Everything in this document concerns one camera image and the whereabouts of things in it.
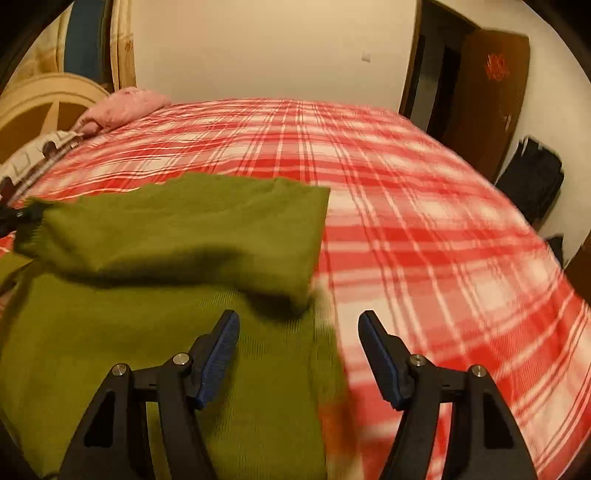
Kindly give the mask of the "green striped knitted sweater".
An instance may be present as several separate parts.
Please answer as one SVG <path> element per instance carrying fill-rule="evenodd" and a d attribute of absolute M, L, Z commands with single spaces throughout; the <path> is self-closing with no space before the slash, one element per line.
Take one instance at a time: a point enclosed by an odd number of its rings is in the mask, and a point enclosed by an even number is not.
<path fill-rule="evenodd" d="M 334 479 L 352 455 L 332 307 L 315 286 L 329 189 L 185 174 L 128 193 L 32 198 L 1 257 L 1 417 L 58 471 L 108 369 L 187 351 L 222 312 L 239 338 L 197 416 L 222 479 Z"/>

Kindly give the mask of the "red plaid bed sheet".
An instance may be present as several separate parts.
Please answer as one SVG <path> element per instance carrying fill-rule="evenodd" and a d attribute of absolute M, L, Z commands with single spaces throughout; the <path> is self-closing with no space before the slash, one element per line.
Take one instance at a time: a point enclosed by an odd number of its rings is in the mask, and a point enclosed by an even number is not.
<path fill-rule="evenodd" d="M 168 106 L 83 141 L 16 201 L 128 193 L 185 174 L 329 189 L 315 286 L 346 381 L 349 468 L 381 475 L 401 424 L 363 354 L 360 314 L 433 364 L 484 366 L 540 479 L 577 475 L 590 438 L 590 309 L 519 210 L 404 117 L 295 100 Z"/>

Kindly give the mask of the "black bag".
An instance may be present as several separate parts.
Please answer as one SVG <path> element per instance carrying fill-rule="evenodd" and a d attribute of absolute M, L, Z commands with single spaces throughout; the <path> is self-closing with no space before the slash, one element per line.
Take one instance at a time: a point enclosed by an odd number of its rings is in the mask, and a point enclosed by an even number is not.
<path fill-rule="evenodd" d="M 559 156 L 532 137 L 525 137 L 495 186 L 534 225 L 557 198 L 564 181 Z"/>

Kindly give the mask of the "pink pillow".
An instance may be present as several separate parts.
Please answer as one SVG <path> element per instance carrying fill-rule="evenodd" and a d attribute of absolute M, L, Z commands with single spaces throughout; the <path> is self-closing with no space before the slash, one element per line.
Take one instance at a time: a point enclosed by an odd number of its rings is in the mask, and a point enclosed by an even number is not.
<path fill-rule="evenodd" d="M 88 108 L 76 120 L 72 130 L 86 137 L 107 133 L 170 105 L 171 101 L 165 95 L 126 87 Z"/>

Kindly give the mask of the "cream round headboard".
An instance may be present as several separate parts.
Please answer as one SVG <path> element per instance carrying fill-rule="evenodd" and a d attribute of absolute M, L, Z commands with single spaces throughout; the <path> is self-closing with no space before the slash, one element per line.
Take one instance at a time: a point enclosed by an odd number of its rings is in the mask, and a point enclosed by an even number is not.
<path fill-rule="evenodd" d="M 94 81 L 71 73 L 39 75 L 1 94 L 1 163 L 29 141 L 70 130 L 80 115 L 107 98 Z"/>

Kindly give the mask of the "brown wooden door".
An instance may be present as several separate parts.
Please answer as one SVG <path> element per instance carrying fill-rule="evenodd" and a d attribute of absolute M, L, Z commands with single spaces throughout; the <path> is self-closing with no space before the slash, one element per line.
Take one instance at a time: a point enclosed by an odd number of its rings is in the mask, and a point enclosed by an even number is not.
<path fill-rule="evenodd" d="M 530 65 L 526 35 L 477 29 L 461 50 L 441 143 L 487 180 L 500 172 L 521 113 Z"/>

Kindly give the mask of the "beige curtain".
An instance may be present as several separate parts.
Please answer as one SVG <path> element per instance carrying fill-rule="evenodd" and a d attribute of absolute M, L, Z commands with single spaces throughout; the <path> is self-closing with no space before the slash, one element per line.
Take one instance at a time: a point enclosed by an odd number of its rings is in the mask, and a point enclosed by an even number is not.
<path fill-rule="evenodd" d="M 130 1 L 73 1 L 57 17 L 58 69 L 109 92 L 136 85 Z"/>

